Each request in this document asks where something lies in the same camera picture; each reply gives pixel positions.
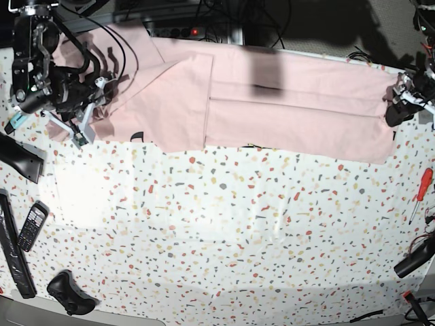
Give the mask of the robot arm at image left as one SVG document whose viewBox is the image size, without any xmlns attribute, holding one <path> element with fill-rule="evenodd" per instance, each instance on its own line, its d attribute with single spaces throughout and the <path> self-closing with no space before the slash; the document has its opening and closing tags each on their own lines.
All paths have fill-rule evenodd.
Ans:
<svg viewBox="0 0 435 326">
<path fill-rule="evenodd" d="M 60 1 L 10 1 L 16 14 L 13 30 L 13 104 L 18 108 L 4 128 L 17 130 L 32 114 L 48 111 L 50 120 L 65 130 L 77 148 L 94 142 L 90 126 L 95 108 L 109 102 L 107 85 L 114 75 L 101 73 L 100 60 L 80 43 L 56 13 Z M 64 35 L 82 55 L 80 67 L 58 66 L 52 57 Z"/>
</svg>

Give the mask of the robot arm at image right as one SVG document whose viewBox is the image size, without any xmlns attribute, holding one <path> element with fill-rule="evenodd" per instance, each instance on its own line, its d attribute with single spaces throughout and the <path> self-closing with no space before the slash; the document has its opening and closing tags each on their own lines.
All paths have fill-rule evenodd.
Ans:
<svg viewBox="0 0 435 326">
<path fill-rule="evenodd" d="M 413 24 L 423 33 L 424 63 L 414 72 L 398 74 L 397 82 L 388 89 L 385 121 L 391 128 L 426 110 L 434 114 L 434 2 L 411 1 L 415 8 Z"/>
</svg>

